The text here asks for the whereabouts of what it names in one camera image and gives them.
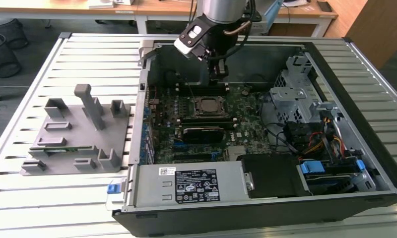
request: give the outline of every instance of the green circuit board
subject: green circuit board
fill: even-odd
[[[247,86],[230,86],[230,93],[220,96],[224,111],[231,118],[236,118],[238,126],[224,132],[220,143],[186,144],[180,128],[176,126],[178,118],[190,118],[195,114],[196,97],[182,97],[175,89],[159,89],[159,101],[152,106],[155,143],[155,164],[191,163],[200,160],[188,159],[178,161],[176,156],[212,154],[212,161],[228,161],[227,148],[244,145],[247,154],[270,153],[270,140],[264,132],[260,116],[258,114],[260,93],[244,93]]]

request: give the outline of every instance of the gray carpet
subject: gray carpet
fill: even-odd
[[[52,20],[50,29],[44,28],[42,20],[38,19],[22,19],[20,22],[24,25],[24,32],[30,39],[28,47],[15,50],[23,65],[23,71],[11,78],[0,79],[0,86],[31,85],[62,32],[139,33],[138,28],[131,26],[128,21],[104,21],[107,24],[96,24],[94,20]],[[156,28],[154,21],[148,23],[148,32],[151,34],[179,34],[184,28],[186,23],[183,22],[163,22],[160,29]],[[0,136],[27,90],[27,88],[0,88]]]
[[[0,79],[0,86],[30,86],[50,51],[62,32],[75,33],[126,33],[136,34],[136,27],[130,26],[128,21],[104,21],[107,24],[96,24],[94,20],[52,20],[52,28],[46,29],[40,20],[23,19],[24,31],[30,39],[30,46],[16,50],[15,54],[23,64],[20,74],[8,79]],[[179,34],[186,27],[182,22],[163,22],[162,29],[156,29],[155,22],[148,23],[151,34]],[[387,63],[382,73],[397,88],[397,53]],[[0,135],[16,111],[24,97],[27,88],[0,88]]]

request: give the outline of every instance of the aluminum slotted table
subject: aluminum slotted table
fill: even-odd
[[[72,34],[60,38],[0,138],[0,237],[132,237],[106,208],[107,185],[127,176],[112,174],[24,177],[27,151],[47,116],[48,98],[80,104],[76,84],[90,83],[92,95],[107,104],[123,99],[135,112],[142,67],[140,41],[175,40],[168,35]],[[254,41],[266,41],[254,37]],[[397,162],[397,92],[354,43],[343,39],[271,38],[314,41],[360,110]],[[128,166],[127,131],[123,166]],[[184,237],[397,237],[397,204],[376,208],[342,222],[250,229]]]

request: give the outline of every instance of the motherboard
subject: motherboard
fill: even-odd
[[[155,164],[230,161],[242,154],[270,153],[260,120],[263,94],[243,84],[212,90],[180,84],[152,87]]]

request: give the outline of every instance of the cpu socket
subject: cpu socket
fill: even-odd
[[[226,118],[228,113],[224,109],[222,97],[200,97],[195,102],[195,116],[198,118]]]

